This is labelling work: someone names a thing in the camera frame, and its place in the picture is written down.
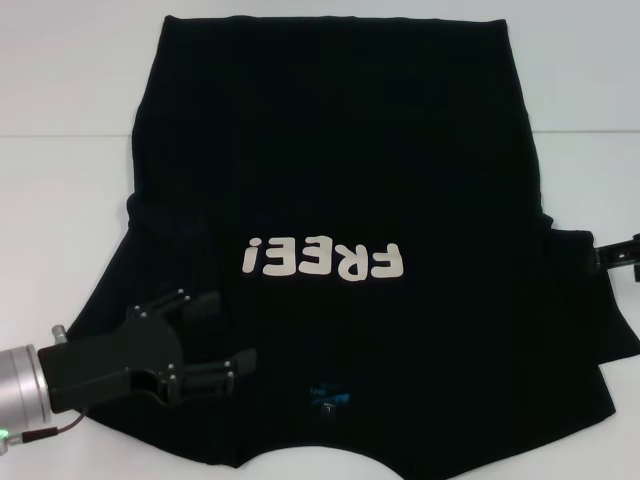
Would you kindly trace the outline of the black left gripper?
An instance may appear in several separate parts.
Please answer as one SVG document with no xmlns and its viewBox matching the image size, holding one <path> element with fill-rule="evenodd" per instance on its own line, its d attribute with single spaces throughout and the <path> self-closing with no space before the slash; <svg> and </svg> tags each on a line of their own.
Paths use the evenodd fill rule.
<svg viewBox="0 0 640 480">
<path fill-rule="evenodd" d="M 184 366 L 180 339 L 170 326 L 198 326 L 218 316 L 221 304 L 219 291 L 191 295 L 176 289 L 112 332 L 39 350 L 51 410 L 82 410 L 133 393 L 170 406 L 231 396 L 236 381 L 255 372 L 256 349 Z"/>
</svg>

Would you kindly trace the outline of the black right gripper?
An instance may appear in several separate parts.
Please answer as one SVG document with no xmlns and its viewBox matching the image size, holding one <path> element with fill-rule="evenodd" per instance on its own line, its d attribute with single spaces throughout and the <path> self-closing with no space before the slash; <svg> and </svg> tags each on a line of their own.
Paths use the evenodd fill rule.
<svg viewBox="0 0 640 480">
<path fill-rule="evenodd" d="M 594 262 L 596 266 L 606 266 L 608 260 L 608 248 L 598 247 L 594 249 Z M 609 254 L 608 269 L 632 266 L 634 280 L 640 283 L 640 234 L 635 234 L 631 240 L 612 246 Z"/>
</svg>

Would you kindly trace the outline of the black t-shirt with FREE print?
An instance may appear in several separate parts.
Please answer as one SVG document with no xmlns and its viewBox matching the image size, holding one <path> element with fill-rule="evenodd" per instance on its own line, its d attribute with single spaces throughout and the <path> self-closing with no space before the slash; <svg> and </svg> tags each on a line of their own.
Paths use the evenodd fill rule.
<svg viewBox="0 0 640 480">
<path fill-rule="evenodd" d="M 596 425 L 640 354 L 588 232 L 557 231 L 504 21 L 164 21 L 128 230 L 69 336 L 215 292 L 188 362 L 257 353 L 227 398 L 92 420 L 198 462 L 283 448 L 447 480 Z"/>
</svg>

